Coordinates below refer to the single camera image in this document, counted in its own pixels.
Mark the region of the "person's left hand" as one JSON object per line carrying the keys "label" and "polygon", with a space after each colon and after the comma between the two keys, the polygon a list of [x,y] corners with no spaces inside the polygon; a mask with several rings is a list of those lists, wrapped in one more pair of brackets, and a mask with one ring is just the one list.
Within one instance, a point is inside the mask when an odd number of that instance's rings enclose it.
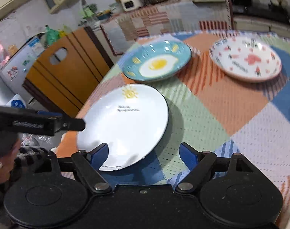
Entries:
{"label": "person's left hand", "polygon": [[20,139],[17,139],[12,150],[0,158],[0,184],[7,182],[10,178],[10,173],[14,168],[14,162],[21,146]]}

